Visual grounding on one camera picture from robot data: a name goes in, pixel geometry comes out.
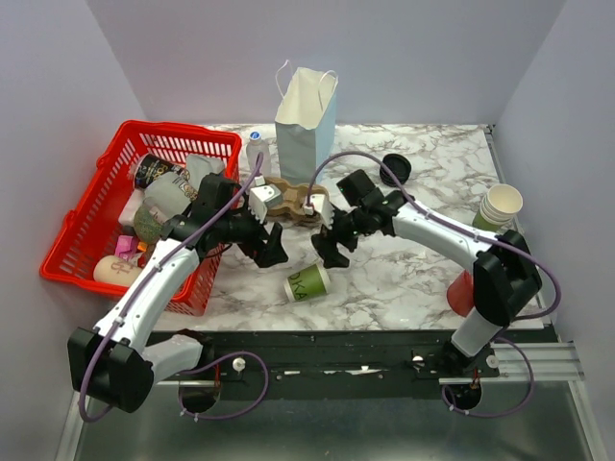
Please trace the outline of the green paper cup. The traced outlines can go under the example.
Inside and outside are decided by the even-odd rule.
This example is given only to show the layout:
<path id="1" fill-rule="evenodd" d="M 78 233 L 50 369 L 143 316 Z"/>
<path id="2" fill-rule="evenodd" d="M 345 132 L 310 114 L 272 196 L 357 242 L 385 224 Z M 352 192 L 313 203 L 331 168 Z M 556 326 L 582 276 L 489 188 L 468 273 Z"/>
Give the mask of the green paper cup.
<path id="1" fill-rule="evenodd" d="M 331 279 L 320 263 L 288 276 L 283 283 L 284 292 L 292 303 L 326 295 L 330 288 Z"/>

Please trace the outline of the brown pulp cup carrier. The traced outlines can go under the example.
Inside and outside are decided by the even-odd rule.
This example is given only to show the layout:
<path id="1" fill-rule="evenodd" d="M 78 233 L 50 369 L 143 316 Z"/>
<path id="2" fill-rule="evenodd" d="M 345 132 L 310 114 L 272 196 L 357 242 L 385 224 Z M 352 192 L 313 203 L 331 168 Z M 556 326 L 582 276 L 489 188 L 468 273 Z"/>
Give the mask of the brown pulp cup carrier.
<path id="1" fill-rule="evenodd" d="M 320 218 L 318 214 L 307 215 L 303 209 L 308 194 L 307 183 L 293 185 L 277 177 L 266 177 L 265 182 L 267 185 L 277 187 L 283 195 L 283 201 L 280 205 L 268 209 L 268 218 L 276 220 L 287 219 L 295 224 L 305 226 L 312 226 L 319 223 Z"/>

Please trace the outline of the light blue paper bag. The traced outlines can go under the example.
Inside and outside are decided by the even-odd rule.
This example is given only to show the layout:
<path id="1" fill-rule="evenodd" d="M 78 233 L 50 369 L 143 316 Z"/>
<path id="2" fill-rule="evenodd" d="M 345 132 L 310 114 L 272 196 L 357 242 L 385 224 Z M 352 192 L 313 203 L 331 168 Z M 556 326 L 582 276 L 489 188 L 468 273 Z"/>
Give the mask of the light blue paper bag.
<path id="1" fill-rule="evenodd" d="M 320 179 L 317 168 L 330 156 L 335 137 L 339 78 L 333 70 L 294 68 L 275 116 L 281 177 L 292 183 Z"/>

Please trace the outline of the stack of green paper cups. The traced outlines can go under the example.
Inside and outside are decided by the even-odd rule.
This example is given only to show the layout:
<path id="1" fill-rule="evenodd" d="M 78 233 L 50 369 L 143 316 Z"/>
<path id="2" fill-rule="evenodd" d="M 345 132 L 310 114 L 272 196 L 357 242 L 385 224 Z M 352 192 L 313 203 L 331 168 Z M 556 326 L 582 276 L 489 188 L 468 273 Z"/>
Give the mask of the stack of green paper cups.
<path id="1" fill-rule="evenodd" d="M 496 184 L 482 197 L 472 226 L 483 231 L 497 231 L 512 221 L 523 203 L 523 196 L 515 187 Z"/>

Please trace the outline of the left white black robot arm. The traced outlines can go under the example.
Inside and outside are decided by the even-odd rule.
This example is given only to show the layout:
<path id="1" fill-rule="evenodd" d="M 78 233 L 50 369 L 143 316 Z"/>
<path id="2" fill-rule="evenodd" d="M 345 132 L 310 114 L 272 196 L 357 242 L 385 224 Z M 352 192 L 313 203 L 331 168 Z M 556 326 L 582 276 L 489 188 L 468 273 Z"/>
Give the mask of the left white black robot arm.
<path id="1" fill-rule="evenodd" d="M 265 227 L 282 192 L 251 177 L 243 186 L 208 174 L 183 214 L 166 221 L 154 253 L 128 291 L 94 328 L 77 328 L 67 348 L 73 388 L 80 398 L 135 412 L 158 382 L 185 372 L 206 377 L 213 357 L 204 340 L 178 332 L 154 346 L 147 341 L 176 292 L 222 244 L 235 244 L 258 267 L 286 262 L 282 226 Z"/>

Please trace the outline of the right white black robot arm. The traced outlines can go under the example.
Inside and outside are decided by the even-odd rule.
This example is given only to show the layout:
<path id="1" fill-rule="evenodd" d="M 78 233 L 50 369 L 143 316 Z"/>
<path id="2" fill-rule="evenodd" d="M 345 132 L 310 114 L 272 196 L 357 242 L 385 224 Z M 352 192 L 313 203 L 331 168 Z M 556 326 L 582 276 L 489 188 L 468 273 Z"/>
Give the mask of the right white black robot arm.
<path id="1" fill-rule="evenodd" d="M 304 210 L 321 218 L 311 242 L 327 268 L 346 268 L 339 249 L 357 248 L 362 235 L 376 232 L 419 243 L 452 260 L 473 281 L 473 307 L 435 357 L 439 370 L 464 376 L 477 356 L 542 287 L 525 238 L 515 230 L 481 232 L 428 210 L 419 210 L 402 190 L 383 194 L 362 170 L 337 184 L 351 210 L 334 206 L 324 194 L 307 196 Z"/>

